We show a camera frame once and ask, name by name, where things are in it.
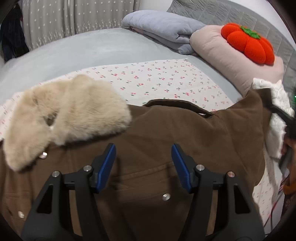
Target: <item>folded blanket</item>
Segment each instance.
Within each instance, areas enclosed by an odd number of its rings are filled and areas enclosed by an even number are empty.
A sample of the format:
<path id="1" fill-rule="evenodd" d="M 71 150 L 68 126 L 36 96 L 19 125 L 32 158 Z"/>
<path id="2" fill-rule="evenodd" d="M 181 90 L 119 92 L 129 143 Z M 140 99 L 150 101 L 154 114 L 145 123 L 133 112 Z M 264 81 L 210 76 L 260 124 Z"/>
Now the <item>folded blanket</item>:
<path id="1" fill-rule="evenodd" d="M 122 27 L 134 27 L 142 34 L 157 39 L 162 44 L 178 50 L 180 54 L 193 53 L 189 44 L 191 34 L 205 25 L 195 19 L 170 12 L 141 10 L 130 13 L 122 20 Z"/>

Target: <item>blue gripper pad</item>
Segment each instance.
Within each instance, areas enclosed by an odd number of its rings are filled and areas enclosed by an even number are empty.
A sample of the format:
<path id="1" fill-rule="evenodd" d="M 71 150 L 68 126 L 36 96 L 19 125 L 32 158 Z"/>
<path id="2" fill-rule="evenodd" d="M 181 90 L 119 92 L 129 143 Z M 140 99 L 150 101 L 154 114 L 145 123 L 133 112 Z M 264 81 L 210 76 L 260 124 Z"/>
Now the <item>blue gripper pad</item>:
<path id="1" fill-rule="evenodd" d="M 100 192 L 101 190 L 104 189 L 106 186 L 108 177 L 110 175 L 113 163 L 115 161 L 116 157 L 116 147 L 114 144 L 109 144 L 109 150 L 108 153 L 102 163 L 102 166 L 98 172 L 98 177 L 97 177 L 97 184 L 96 184 L 96 190 Z"/>
<path id="2" fill-rule="evenodd" d="M 192 185 L 190 183 L 190 172 L 183 160 L 185 157 L 183 150 L 178 144 L 172 146 L 172 159 L 177 170 L 181 185 L 187 192 L 191 193 Z"/>

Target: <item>gray quilted headboard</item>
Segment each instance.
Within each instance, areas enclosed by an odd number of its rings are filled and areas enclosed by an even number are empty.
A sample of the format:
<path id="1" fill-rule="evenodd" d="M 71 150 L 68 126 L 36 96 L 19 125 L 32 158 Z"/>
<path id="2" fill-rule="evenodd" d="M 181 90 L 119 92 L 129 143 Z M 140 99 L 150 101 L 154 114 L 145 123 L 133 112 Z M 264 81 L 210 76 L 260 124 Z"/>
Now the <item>gray quilted headboard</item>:
<path id="1" fill-rule="evenodd" d="M 284 62 L 283 85 L 290 100 L 296 86 L 296 50 L 266 19 L 237 3 L 227 0 L 173 0 L 168 12 L 197 19 L 204 24 L 224 25 L 237 23 L 247 26 L 267 38 L 274 53 Z"/>

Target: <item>curtain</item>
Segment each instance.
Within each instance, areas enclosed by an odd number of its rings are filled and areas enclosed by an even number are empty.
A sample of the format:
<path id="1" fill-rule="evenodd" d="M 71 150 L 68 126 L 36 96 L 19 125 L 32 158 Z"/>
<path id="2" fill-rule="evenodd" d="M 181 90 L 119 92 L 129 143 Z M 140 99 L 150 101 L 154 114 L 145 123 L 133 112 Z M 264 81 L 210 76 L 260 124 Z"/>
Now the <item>curtain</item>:
<path id="1" fill-rule="evenodd" d="M 30 50 L 71 35 L 120 28 L 140 0 L 22 0 L 23 32 Z"/>

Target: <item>jacket button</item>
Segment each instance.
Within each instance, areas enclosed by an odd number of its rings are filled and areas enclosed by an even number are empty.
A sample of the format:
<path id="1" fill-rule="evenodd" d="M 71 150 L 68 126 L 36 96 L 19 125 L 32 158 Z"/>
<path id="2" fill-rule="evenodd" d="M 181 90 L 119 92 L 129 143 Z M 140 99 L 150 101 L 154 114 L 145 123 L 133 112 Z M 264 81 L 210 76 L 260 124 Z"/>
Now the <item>jacket button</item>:
<path id="1" fill-rule="evenodd" d="M 168 201 L 169 199 L 170 199 L 169 193 L 163 194 L 163 201 Z"/>
<path id="2" fill-rule="evenodd" d="M 24 213 L 23 212 L 21 212 L 21 211 L 18 211 L 18 216 L 20 217 L 20 218 L 25 218 L 25 215 L 24 215 Z"/>
<path id="3" fill-rule="evenodd" d="M 45 159 L 47 157 L 47 153 L 46 152 L 43 152 L 40 156 L 39 156 L 39 158 L 41 158 L 41 159 Z"/>

